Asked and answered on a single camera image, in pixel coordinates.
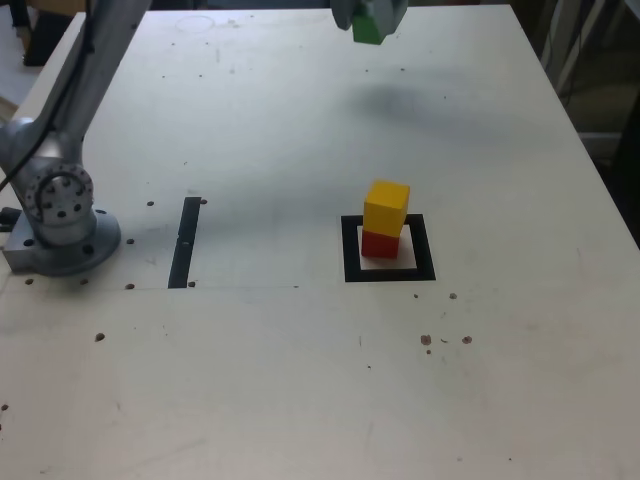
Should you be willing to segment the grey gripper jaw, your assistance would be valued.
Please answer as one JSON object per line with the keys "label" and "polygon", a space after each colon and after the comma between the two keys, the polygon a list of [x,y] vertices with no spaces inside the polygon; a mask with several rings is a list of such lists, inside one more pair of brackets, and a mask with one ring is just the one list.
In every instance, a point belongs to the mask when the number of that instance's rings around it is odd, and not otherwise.
{"label": "grey gripper jaw", "polygon": [[372,18],[382,38],[396,32],[408,8],[407,0],[373,0]]}
{"label": "grey gripper jaw", "polygon": [[339,29],[349,30],[361,12],[361,0],[332,0],[332,15]]}

